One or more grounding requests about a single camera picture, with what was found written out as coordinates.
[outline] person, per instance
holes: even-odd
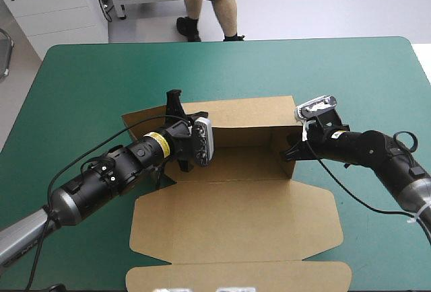
[[[238,36],[235,0],[208,0],[212,2],[215,16],[224,33],[224,41],[242,41],[244,36]],[[184,0],[187,17],[179,17],[176,21],[178,32],[186,36],[189,42],[200,42],[197,23],[201,14],[202,0]]]

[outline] sneaker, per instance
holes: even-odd
[[[226,38],[223,40],[223,42],[232,42],[232,41],[243,41],[244,40],[244,38],[245,38],[245,35],[242,35],[242,36],[236,36],[236,38],[235,39],[233,39],[233,40],[227,40]]]
[[[200,42],[199,31],[191,30],[187,20],[189,20],[188,17],[179,17],[176,20],[178,33],[184,35],[187,38],[187,42]]]

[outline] black shoe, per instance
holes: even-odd
[[[190,25],[189,20],[191,19],[188,17],[179,17],[176,20],[176,29],[187,38],[188,42],[200,42],[199,31]]]
[[[245,38],[244,35],[242,35],[242,36],[235,35],[235,36],[230,37],[230,38],[224,37],[223,42],[243,41],[244,38]]]

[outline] yellow label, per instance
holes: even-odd
[[[347,131],[336,131],[335,133],[332,134],[331,138],[332,139],[338,139],[338,137],[341,136],[341,134],[345,133]]]
[[[159,143],[159,145],[160,145],[160,147],[162,148],[162,151],[163,151],[163,156],[165,158],[167,158],[170,155],[169,144],[168,144],[167,140],[162,135],[160,135],[159,133],[150,132],[148,134],[145,134],[144,137],[145,136],[152,137],[153,139],[156,140],[157,143]]]

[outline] open cardboard box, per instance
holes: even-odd
[[[347,291],[348,265],[302,261],[340,245],[343,233],[333,195],[291,180],[294,163],[279,156],[288,148],[286,136],[301,131],[293,98],[183,107],[186,113],[209,112],[214,157],[207,168],[189,173],[169,163],[166,174],[178,183],[137,199],[131,249],[172,265],[133,268],[128,291]],[[163,113],[161,106],[123,120],[130,125]],[[161,124],[137,126],[131,136],[138,139]]]

